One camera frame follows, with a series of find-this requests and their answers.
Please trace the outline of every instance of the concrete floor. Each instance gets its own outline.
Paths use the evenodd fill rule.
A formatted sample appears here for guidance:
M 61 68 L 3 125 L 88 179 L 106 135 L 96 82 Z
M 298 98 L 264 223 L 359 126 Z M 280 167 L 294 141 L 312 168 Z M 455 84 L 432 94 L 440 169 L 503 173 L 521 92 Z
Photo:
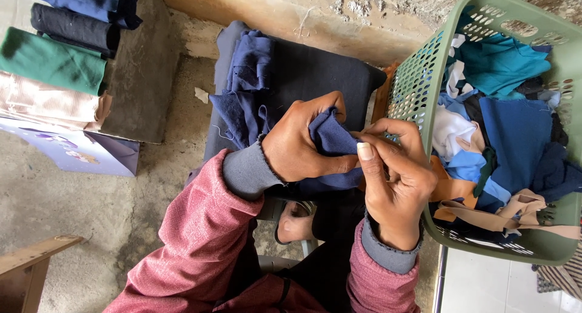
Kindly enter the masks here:
M 214 91 L 214 63 L 182 57 L 165 141 L 142 145 L 135 178 L 60 171 L 35 147 L 0 132 L 0 254 L 51 235 L 87 239 L 51 260 L 39 312 L 101 312 L 125 285 L 126 272 L 161 246 L 157 231 L 166 207 L 202 161 L 211 104 L 197 99 L 194 87 Z M 258 254 L 300 259 L 300 244 L 276 244 L 273 227 L 260 222 Z M 417 287 L 417 301 L 427 311 L 437 256 L 438 244 L 428 239 Z

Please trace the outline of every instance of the dark green fabric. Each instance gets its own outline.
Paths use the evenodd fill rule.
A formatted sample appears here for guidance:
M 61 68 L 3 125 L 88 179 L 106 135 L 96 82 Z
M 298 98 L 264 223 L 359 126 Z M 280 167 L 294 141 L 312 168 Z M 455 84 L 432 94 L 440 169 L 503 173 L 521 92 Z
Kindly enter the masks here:
M 95 96 L 105 64 L 98 52 L 14 27 L 8 28 L 0 45 L 0 70 Z
M 479 182 L 473 190 L 473 197 L 478 198 L 485 187 L 487 179 L 491 176 L 495 168 L 497 167 L 497 155 L 495 150 L 491 147 L 485 147 L 483 150 L 483 157 L 485 158 L 485 165 L 481 168 L 481 176 L 479 177 Z

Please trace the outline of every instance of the teal fabric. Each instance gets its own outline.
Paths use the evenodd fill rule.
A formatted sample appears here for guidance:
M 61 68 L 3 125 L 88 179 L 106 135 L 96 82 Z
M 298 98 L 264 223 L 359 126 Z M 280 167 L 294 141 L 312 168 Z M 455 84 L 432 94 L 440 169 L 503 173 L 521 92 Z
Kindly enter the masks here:
M 465 63 L 463 74 L 468 83 L 489 98 L 523 99 L 513 90 L 526 79 L 550 69 L 547 53 L 536 52 L 531 46 L 501 34 L 480 42 L 464 42 L 455 49 L 455 58 Z
M 9 27 L 0 45 L 0 70 L 49 85 L 99 95 L 101 54 Z

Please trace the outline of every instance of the folded pink ribbed fabric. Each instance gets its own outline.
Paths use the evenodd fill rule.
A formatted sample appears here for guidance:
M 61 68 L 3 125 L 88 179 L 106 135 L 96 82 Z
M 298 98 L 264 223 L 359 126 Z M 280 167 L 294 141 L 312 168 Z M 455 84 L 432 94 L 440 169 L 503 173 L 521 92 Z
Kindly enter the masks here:
M 0 111 L 69 130 L 97 131 L 109 115 L 112 97 L 97 97 L 0 71 Z

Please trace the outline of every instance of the folded green fabric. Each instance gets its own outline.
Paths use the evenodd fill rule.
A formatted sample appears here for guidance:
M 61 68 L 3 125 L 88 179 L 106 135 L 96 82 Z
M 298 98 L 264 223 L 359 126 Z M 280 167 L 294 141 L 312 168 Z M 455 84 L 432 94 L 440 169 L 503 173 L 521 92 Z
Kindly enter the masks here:
M 105 64 L 98 52 L 14 27 L 8 28 L 0 45 L 0 70 L 95 96 Z

